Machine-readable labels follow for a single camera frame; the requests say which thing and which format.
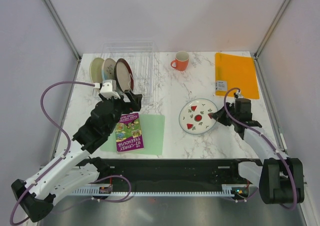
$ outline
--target gray floor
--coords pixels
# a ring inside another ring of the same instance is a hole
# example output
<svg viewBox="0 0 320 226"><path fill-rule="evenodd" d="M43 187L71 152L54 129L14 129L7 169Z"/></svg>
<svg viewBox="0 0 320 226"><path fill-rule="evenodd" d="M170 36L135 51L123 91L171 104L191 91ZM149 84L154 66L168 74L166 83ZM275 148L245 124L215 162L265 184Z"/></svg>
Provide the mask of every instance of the gray floor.
<svg viewBox="0 0 320 226"><path fill-rule="evenodd" d="M54 209L65 209L83 197L66 197ZM304 226L298 207L286 211L265 205L259 195L247 203L220 198L135 197L124 203L85 202L61 215L49 215L41 226Z"/></svg>

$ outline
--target green paper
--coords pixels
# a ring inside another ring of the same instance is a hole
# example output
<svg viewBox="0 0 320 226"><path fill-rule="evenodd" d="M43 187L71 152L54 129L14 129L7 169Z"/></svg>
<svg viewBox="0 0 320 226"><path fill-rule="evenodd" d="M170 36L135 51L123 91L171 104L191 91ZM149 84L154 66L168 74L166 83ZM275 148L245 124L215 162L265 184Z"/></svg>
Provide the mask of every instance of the green paper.
<svg viewBox="0 0 320 226"><path fill-rule="evenodd" d="M165 133L164 115L139 115L144 149L132 151L133 154L162 155ZM117 152L116 134L113 132L108 141L100 149L107 152Z"/></svg>

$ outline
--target orange mug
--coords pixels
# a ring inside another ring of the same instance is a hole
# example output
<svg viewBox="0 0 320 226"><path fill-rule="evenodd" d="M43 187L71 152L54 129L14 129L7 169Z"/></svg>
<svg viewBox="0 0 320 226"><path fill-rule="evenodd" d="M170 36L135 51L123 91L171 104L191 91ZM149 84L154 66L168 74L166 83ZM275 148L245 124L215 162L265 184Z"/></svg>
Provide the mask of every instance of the orange mug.
<svg viewBox="0 0 320 226"><path fill-rule="evenodd" d="M175 54L175 60L171 62L171 67L179 71L184 71L189 63L189 54L186 51L179 51Z"/></svg>

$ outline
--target white wire dish rack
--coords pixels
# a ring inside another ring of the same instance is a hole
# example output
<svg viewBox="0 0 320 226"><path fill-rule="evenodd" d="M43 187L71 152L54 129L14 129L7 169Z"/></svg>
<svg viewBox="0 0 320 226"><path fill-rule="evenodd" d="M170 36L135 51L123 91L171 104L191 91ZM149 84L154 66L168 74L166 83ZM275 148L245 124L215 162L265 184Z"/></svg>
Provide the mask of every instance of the white wire dish rack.
<svg viewBox="0 0 320 226"><path fill-rule="evenodd" d="M158 51L153 41L114 41L103 44L101 58L125 59L133 72L135 94L142 94L142 103L152 105Z"/></svg>

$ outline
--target yellow envelope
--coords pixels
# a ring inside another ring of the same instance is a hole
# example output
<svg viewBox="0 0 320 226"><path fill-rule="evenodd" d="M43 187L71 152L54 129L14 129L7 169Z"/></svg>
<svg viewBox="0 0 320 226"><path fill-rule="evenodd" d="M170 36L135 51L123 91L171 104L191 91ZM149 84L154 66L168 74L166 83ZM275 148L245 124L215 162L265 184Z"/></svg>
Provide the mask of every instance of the yellow envelope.
<svg viewBox="0 0 320 226"><path fill-rule="evenodd" d="M241 89L245 98L259 99L254 60L251 57L215 54L215 94L225 96L234 87Z"/></svg>

